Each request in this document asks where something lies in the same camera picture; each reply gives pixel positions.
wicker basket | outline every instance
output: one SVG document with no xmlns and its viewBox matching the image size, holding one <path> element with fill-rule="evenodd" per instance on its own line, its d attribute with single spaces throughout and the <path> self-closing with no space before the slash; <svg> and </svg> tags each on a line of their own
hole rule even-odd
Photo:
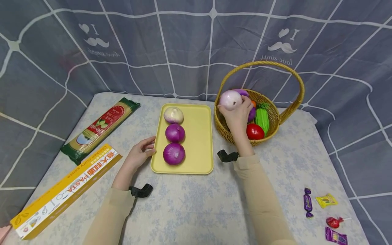
<svg viewBox="0 0 392 245">
<path fill-rule="evenodd" d="M 270 123 L 270 127 L 267 132 L 267 135 L 261 140 L 249 140 L 252 146 L 258 145 L 261 142 L 264 142 L 264 141 L 270 139 L 272 136 L 274 136 L 276 134 L 276 132 L 278 131 L 279 125 L 281 125 L 284 121 L 286 121 L 286 119 L 300 106 L 300 104 L 303 100 L 304 94 L 305 94 L 305 87 L 303 85 L 301 77 L 298 75 L 298 73 L 296 71 L 294 71 L 292 68 L 288 67 L 287 65 L 283 65 L 281 63 L 273 62 L 273 61 L 254 61 L 254 62 L 245 63 L 243 65 L 240 65 L 240 66 L 234 68 L 232 71 L 230 71 L 223 78 L 221 86 L 219 88 L 218 96 L 215 99 L 215 106 L 214 106 L 216 128 L 217 128 L 219 134 L 222 135 L 222 137 L 225 140 L 227 140 L 229 143 L 232 143 L 232 144 L 234 144 L 233 136 L 231 135 L 229 128 L 227 127 L 225 118 L 218 110 L 218 102 L 220 99 L 223 85 L 225 84 L 227 79 L 231 75 L 236 73 L 237 71 L 239 71 L 243 68 L 246 68 L 246 67 L 253 66 L 253 65 L 274 65 L 274 66 L 278 66 L 280 68 L 284 68 L 287 71 L 291 72 L 291 74 L 293 74 L 294 77 L 299 82 L 299 94 L 298 94 L 297 99 L 288 108 L 286 108 L 282 112 L 282 114 L 279 114 L 278 109 L 276 108 L 274 103 L 272 103 L 272 101 L 270 101 L 267 97 L 265 97 L 264 95 L 262 95 L 256 91 L 245 89 L 249 93 L 249 98 L 251 100 L 254 100 L 256 103 L 267 102 L 270 104 L 270 107 L 267 109 L 269 123 Z"/>
</svg>

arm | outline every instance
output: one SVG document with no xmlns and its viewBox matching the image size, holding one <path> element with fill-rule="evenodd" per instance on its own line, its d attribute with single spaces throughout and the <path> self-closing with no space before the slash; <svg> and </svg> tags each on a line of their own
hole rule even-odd
<svg viewBox="0 0 392 245">
<path fill-rule="evenodd" d="M 123 165 L 114 178 L 101 208 L 91 224 L 83 245 L 118 244 L 121 230 L 129 215 L 135 198 L 128 191 L 132 178 L 149 156 L 155 153 L 155 136 L 142 140 L 132 147 Z"/>
<path fill-rule="evenodd" d="M 248 114 L 253 105 L 249 98 L 243 96 L 243 99 L 243 104 L 233 111 L 218 108 L 240 155 L 234 169 L 243 183 L 256 239 L 260 245 L 296 245 L 274 188 L 246 135 Z"/>
</svg>

gray backdrop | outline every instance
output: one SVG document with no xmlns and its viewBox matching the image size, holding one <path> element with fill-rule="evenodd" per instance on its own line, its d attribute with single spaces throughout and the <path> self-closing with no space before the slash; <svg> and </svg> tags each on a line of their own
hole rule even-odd
<svg viewBox="0 0 392 245">
<path fill-rule="evenodd" d="M 370 244 L 392 242 L 392 2 L 0 2 L 0 225 L 17 214 L 96 93 L 215 100 L 254 60 L 296 69 Z M 252 67 L 225 89 L 286 107 L 298 84 Z"/>
</svg>

basket handle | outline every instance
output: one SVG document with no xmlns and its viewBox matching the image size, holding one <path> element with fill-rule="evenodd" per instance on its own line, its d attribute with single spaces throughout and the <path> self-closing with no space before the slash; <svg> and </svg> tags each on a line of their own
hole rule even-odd
<svg viewBox="0 0 392 245">
<path fill-rule="evenodd" d="M 242 64 L 240 66 L 237 66 L 233 70 L 231 70 L 222 80 L 221 86 L 219 88 L 218 95 L 217 95 L 217 97 L 215 99 L 215 106 L 218 105 L 218 100 L 220 98 L 223 86 L 226 83 L 227 79 L 231 75 L 236 73 L 237 71 L 239 71 L 239 70 L 241 70 L 243 68 L 246 68 L 246 67 L 253 66 L 253 65 L 274 65 L 274 66 L 278 66 L 280 68 L 283 68 L 283 69 L 286 69 L 287 71 L 289 71 L 299 82 L 299 94 L 298 94 L 297 99 L 279 115 L 278 120 L 279 120 L 279 125 L 281 125 L 301 105 L 303 97 L 305 95 L 305 86 L 303 84 L 303 81 L 302 81 L 301 77 L 298 75 L 298 73 L 295 70 L 293 70 L 292 68 L 288 67 L 287 65 L 283 65 L 283 64 L 281 64 L 279 62 L 268 61 L 268 60 L 259 60 L 259 61 L 248 62 L 248 63 Z"/>
</svg>

purple candy wrapper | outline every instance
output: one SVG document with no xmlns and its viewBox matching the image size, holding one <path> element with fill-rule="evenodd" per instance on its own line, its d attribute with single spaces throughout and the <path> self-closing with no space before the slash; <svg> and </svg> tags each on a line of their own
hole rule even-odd
<svg viewBox="0 0 392 245">
<path fill-rule="evenodd" d="M 312 194 L 312 192 L 310 191 L 309 188 L 305 188 L 305 194 L 306 194 L 306 195 L 310 195 L 310 194 Z"/>
<path fill-rule="evenodd" d="M 325 227 L 325 239 L 339 245 L 348 245 L 347 235 L 340 234 L 329 227 Z"/>
<path fill-rule="evenodd" d="M 313 218 L 313 214 L 310 213 L 313 210 L 312 199 L 309 196 L 310 193 L 311 193 L 310 189 L 305 188 L 305 195 L 303 195 L 303 208 L 307 211 L 306 217 L 308 219 Z"/>
</svg>

